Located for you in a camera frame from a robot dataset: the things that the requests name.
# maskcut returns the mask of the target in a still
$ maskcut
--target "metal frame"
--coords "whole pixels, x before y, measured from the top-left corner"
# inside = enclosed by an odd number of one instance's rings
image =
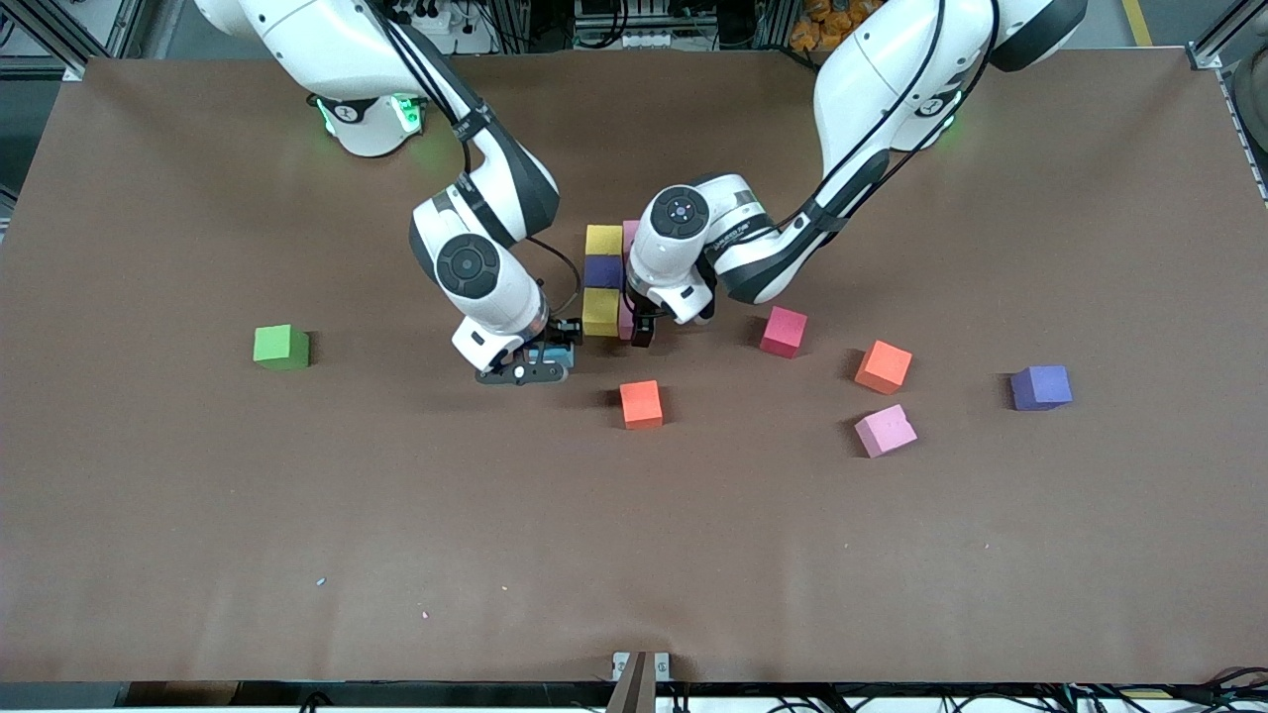
[[[1189,65],[1194,70],[1219,70],[1224,67],[1220,61],[1220,49],[1232,39],[1260,10],[1268,8],[1268,0],[1238,0],[1215,20],[1202,37],[1184,46],[1189,56]]]
[[[137,19],[151,0],[123,0],[105,42],[98,41],[56,0],[0,0],[13,20],[48,57],[3,57],[0,79],[79,79],[91,57],[122,57],[132,46]]]
[[[18,192],[0,183],[0,206],[13,211],[18,206]]]
[[[109,57],[105,46],[53,0],[0,0],[0,8],[66,70],[84,76],[91,57]]]

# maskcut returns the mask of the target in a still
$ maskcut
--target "red cube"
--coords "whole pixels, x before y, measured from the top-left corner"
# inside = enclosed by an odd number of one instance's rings
[[[772,307],[771,318],[766,321],[766,332],[762,335],[762,351],[785,359],[796,356],[796,350],[801,348],[801,336],[805,334],[805,320],[806,316],[800,312]]]

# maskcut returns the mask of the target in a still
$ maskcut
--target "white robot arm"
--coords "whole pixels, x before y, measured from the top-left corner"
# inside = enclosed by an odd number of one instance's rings
[[[735,174],[666,188],[648,204],[626,270],[635,344],[650,341],[657,316],[711,317],[715,282],[741,302],[772,299],[884,183],[891,150],[937,140],[988,44],[993,65],[1023,69],[1069,39],[1085,11],[1087,0],[889,0],[819,70],[823,180],[787,221],[775,225]]]
[[[564,364],[516,363],[526,343],[567,346],[579,329],[552,318],[540,287],[510,252],[554,222],[558,188],[448,58],[422,33],[384,20],[364,0],[195,1],[219,29],[257,36],[318,98],[328,131],[353,154],[387,154],[417,131],[402,121],[399,95],[431,99],[453,123],[468,166],[415,208],[410,245],[427,277],[465,315],[453,344],[488,383],[567,377]],[[468,141],[484,156],[474,170]]]

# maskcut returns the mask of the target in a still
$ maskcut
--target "pink cube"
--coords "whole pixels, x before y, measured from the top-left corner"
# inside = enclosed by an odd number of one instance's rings
[[[621,294],[620,304],[616,307],[616,334],[621,341],[634,339],[634,312],[630,312],[629,298]]]
[[[634,245],[634,233],[638,232],[638,221],[625,221],[621,223],[625,233],[625,242],[621,245],[621,255],[629,258],[630,245]]]
[[[858,431],[869,458],[877,458],[915,440],[915,429],[907,422],[907,412],[898,403],[866,416],[855,424],[855,430]]]
[[[777,354],[785,359],[796,356],[796,350],[801,348],[801,335],[805,332],[805,315],[772,307],[771,318],[766,321],[766,332],[762,335],[762,351]]]

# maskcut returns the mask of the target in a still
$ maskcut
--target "cable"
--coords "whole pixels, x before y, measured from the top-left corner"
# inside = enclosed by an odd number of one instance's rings
[[[418,58],[418,55],[413,51],[410,43],[406,42],[406,38],[402,37],[401,30],[393,23],[389,23],[387,18],[384,18],[373,5],[370,5],[370,14],[378,20],[379,28],[387,36],[388,43],[392,44],[392,49],[397,53],[397,57],[401,58],[401,62],[404,65],[406,70],[410,71],[410,75],[418,82],[431,101],[436,104],[436,108],[440,109],[440,113],[444,114],[449,124],[456,124],[458,117],[454,113],[453,105],[445,95],[441,94],[440,88],[436,86],[435,80],[431,79],[431,75],[427,72],[422,60]],[[470,146],[468,146],[465,141],[460,141],[459,143],[463,146],[463,171],[469,174],[472,171]]]
[[[607,30],[607,37],[600,41],[597,44],[590,44],[587,42],[577,41],[577,44],[585,47],[586,49],[604,49],[605,47],[611,47],[625,34],[625,28],[629,27],[630,22],[630,4],[629,0],[619,0],[619,5],[612,10],[612,28]],[[620,29],[616,28],[618,22],[620,22]]]
[[[335,705],[328,695],[320,690],[314,690],[308,694],[308,698],[306,698],[303,703],[299,704],[299,713],[317,713],[318,703],[322,705]]]
[[[1122,693],[1121,690],[1115,690],[1113,688],[1107,686],[1107,685],[1094,685],[1092,688],[1093,688],[1093,690],[1101,689],[1101,690],[1108,693],[1110,695],[1121,699],[1127,705],[1131,705],[1132,708],[1135,708],[1136,713],[1149,713],[1149,710],[1146,710],[1144,705],[1136,703],[1135,700],[1131,699],[1131,697],[1129,697],[1127,694]]]
[[[1222,686],[1224,684],[1226,684],[1229,681],[1240,679],[1241,676],[1249,676],[1250,674],[1268,674],[1268,669],[1265,669],[1263,666],[1249,666],[1246,669],[1236,669],[1234,671],[1229,671],[1227,674],[1225,674],[1222,676],[1217,676],[1215,679],[1211,679],[1210,681],[1206,681],[1206,684],[1203,684],[1203,685],[1207,685],[1207,686]],[[1254,686],[1240,686],[1240,688],[1259,688],[1262,685],[1264,685],[1264,684],[1258,684],[1258,685],[1254,685]]]
[[[999,23],[999,5],[997,4],[997,0],[990,0],[990,3],[995,8],[995,24],[998,25],[998,23]],[[837,161],[837,165],[832,166],[832,170],[829,170],[827,174],[824,174],[823,180],[820,180],[819,185],[814,189],[813,193],[810,193],[810,199],[812,200],[814,199],[815,195],[819,194],[820,190],[823,190],[823,188],[825,185],[828,185],[828,181],[831,181],[837,175],[837,173],[842,167],[844,167],[846,162],[850,161],[850,159],[853,159],[855,154],[857,154],[858,150],[862,148],[864,145],[867,143],[867,141],[871,140],[871,137],[875,136],[877,131],[880,131],[880,127],[883,127],[885,124],[885,122],[889,121],[889,117],[893,115],[894,112],[896,112],[899,109],[899,107],[903,105],[903,103],[907,100],[907,95],[910,94],[912,90],[915,89],[915,85],[921,81],[921,79],[923,79],[924,70],[929,66],[929,62],[933,61],[933,52],[938,47],[938,38],[942,36],[942,22],[946,19],[946,9],[947,9],[946,0],[938,0],[938,15],[937,15],[937,19],[933,23],[933,37],[929,41],[929,49],[924,53],[924,58],[921,61],[921,66],[915,70],[915,75],[912,76],[912,81],[908,82],[908,85],[903,90],[903,93],[898,95],[898,99],[894,100],[894,104],[890,105],[889,110],[885,112],[884,114],[881,114],[880,121],[876,122],[875,124],[872,124],[872,128],[866,134],[864,134],[862,138],[858,140],[858,143],[855,143],[855,147],[851,148],[848,152],[846,152],[846,155],[842,156],[839,161]],[[990,41],[989,41],[990,44],[994,44],[994,38],[995,38],[995,33],[992,32],[990,33]],[[857,200],[856,204],[855,204],[855,208],[857,208],[861,204],[862,204],[862,200]],[[786,217],[782,221],[780,221],[779,223],[776,223],[776,227],[784,227],[787,223],[792,222],[792,218],[795,218],[798,216],[798,213],[800,213],[800,208],[798,208],[796,211],[794,211],[789,217]]]
[[[536,245],[538,247],[545,250],[547,252],[554,255],[555,258],[559,258],[559,260],[562,260],[563,264],[568,265],[568,269],[572,270],[572,279],[573,279],[572,294],[568,297],[568,299],[564,299],[563,304],[560,304],[559,308],[554,308],[554,307],[550,308],[550,313],[552,315],[559,315],[559,313],[564,312],[566,310],[568,310],[568,307],[572,307],[572,303],[577,301],[577,296],[581,294],[581,270],[577,269],[577,264],[573,263],[572,259],[569,259],[563,252],[559,252],[553,246],[547,245],[545,242],[541,242],[540,240],[538,240],[536,237],[533,237],[531,235],[529,237],[526,237],[525,240],[527,240],[533,245]]]
[[[817,710],[818,713],[823,713],[823,710],[820,710],[818,705],[809,704],[809,703],[784,703],[781,705],[776,705],[775,708],[771,708],[766,713],[780,713],[780,710],[795,710],[798,708],[804,708],[806,710]]]
[[[497,33],[498,38],[503,43],[502,44],[502,52],[501,52],[502,55],[506,53],[506,46],[507,44],[515,47],[515,43],[511,42],[511,41],[517,41],[517,42],[522,43],[525,47],[529,44],[527,38],[520,37],[520,36],[515,34],[514,32],[505,32],[502,28],[497,27],[497,23],[495,23],[493,18],[489,16],[489,14],[488,14],[488,8],[486,8],[482,3],[478,3],[477,8],[479,8],[481,16],[484,18],[484,24],[488,25],[488,28],[492,28],[493,32]]]
[[[974,88],[978,86],[978,81],[981,79],[981,75],[985,74],[987,65],[990,63],[990,55],[995,47],[995,36],[999,33],[999,0],[990,0],[990,8],[994,13],[994,16],[990,20],[990,37],[988,38],[987,42],[987,49],[983,51],[981,53],[981,63],[978,65],[978,71],[973,75],[973,79],[969,81],[969,86],[966,86],[964,89],[964,93],[960,94],[959,107],[964,107],[965,101],[969,100],[969,95],[973,94],[973,90]],[[907,162],[912,160],[912,156],[915,156],[915,154],[924,146],[926,142],[933,138],[933,136],[937,132],[942,131],[945,128],[945,124],[946,122],[940,123],[935,126],[932,129],[929,129],[928,133],[926,133],[924,137],[921,138],[921,141],[915,145],[915,148],[908,151],[905,156],[899,159],[898,164],[895,164],[893,169],[886,171],[885,175],[880,178],[880,180],[874,183],[871,188],[867,189],[867,192],[862,195],[862,198],[855,202],[855,207],[851,208],[850,213],[846,214],[846,218],[852,217],[855,214],[855,211],[857,211],[864,203],[866,203],[867,199],[872,197],[872,194],[880,190],[880,186],[885,185],[885,183],[889,179],[894,178],[894,174],[896,174],[899,169],[907,165]]]
[[[1025,705],[1026,708],[1033,708],[1035,710],[1044,710],[1046,713],[1063,713],[1061,710],[1058,710],[1056,708],[1052,708],[1051,705],[1047,705],[1046,703],[1042,703],[1042,700],[1044,700],[1042,698],[1038,699],[1041,703],[1030,703],[1028,700],[1022,700],[1022,699],[1019,699],[1019,698],[1017,698],[1014,695],[1006,695],[1006,694],[994,693],[994,691],[975,693],[975,694],[970,695],[969,698],[961,700],[959,704],[956,704],[956,707],[951,710],[951,713],[961,713],[965,709],[966,705],[969,705],[974,700],[978,700],[979,698],[1003,698],[1003,699],[1011,700],[1011,702],[1013,702],[1013,703],[1016,703],[1018,705]]]
[[[13,37],[13,28],[18,23],[13,22],[9,15],[0,11],[0,47],[9,42],[9,38]]]
[[[753,47],[753,49],[754,51],[765,51],[765,49],[779,51],[785,57],[787,57],[789,60],[792,60],[794,62],[801,65],[803,67],[810,70],[814,74],[819,74],[819,67],[822,67],[822,65],[812,61],[810,57],[803,57],[801,55],[798,55],[796,52],[794,52],[791,47],[786,47],[784,44],[762,44],[761,47]]]

